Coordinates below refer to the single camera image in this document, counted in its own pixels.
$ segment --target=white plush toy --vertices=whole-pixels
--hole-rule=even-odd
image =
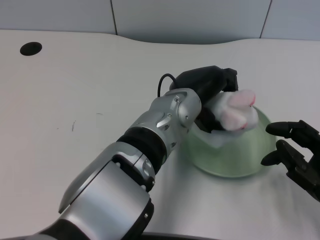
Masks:
[[[254,107],[256,95],[251,90],[220,92],[205,107],[210,109],[226,131],[201,131],[195,126],[195,134],[214,148],[220,148],[258,125],[258,113]]]

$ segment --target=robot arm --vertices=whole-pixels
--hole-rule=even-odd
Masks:
[[[287,176],[320,202],[320,135],[319,131],[300,120],[299,122],[274,122],[266,132],[275,136],[292,139],[303,148],[308,148],[313,157],[306,162],[304,156],[285,140],[276,142],[276,150],[265,156],[264,166],[283,163]]]
[[[182,73],[117,142],[70,184],[59,219],[27,240],[134,240],[149,223],[149,191],[157,172],[196,122],[208,129],[203,105],[238,90],[237,72],[216,66]]]

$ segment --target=white table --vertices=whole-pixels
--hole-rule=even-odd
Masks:
[[[40,42],[42,51],[22,56],[28,42]],[[148,109],[163,74],[210,65],[237,70],[240,88],[256,92],[256,106],[272,121],[303,119],[320,129],[320,42],[176,45],[0,30],[0,238],[33,234],[59,216],[69,183]],[[156,176],[147,231],[319,239],[320,203],[285,173],[278,166],[253,177],[218,178],[174,153]]]

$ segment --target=pink plush ear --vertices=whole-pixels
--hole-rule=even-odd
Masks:
[[[246,118],[233,109],[223,111],[220,123],[227,131],[244,129],[248,125]]]
[[[256,94],[251,90],[236,91],[228,100],[231,107],[252,106],[255,104]]]

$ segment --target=green bowl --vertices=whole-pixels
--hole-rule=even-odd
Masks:
[[[198,138],[195,131],[199,129],[193,124],[181,151],[196,167],[213,175],[239,178],[257,173],[263,168],[260,162],[264,156],[276,149],[277,138],[266,132],[271,123],[267,116],[255,109],[259,117],[257,127],[220,148]]]

